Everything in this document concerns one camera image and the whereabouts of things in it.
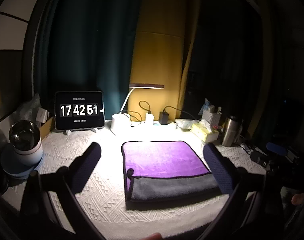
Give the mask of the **person's right hand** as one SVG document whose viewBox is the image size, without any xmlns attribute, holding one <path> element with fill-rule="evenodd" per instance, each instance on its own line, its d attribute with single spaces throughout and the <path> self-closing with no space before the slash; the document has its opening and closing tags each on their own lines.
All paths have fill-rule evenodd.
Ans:
<svg viewBox="0 0 304 240">
<path fill-rule="evenodd" d="M 300 206 L 304 204 L 304 193 L 295 194 L 292 199 L 291 203 L 296 206 Z"/>
</svg>

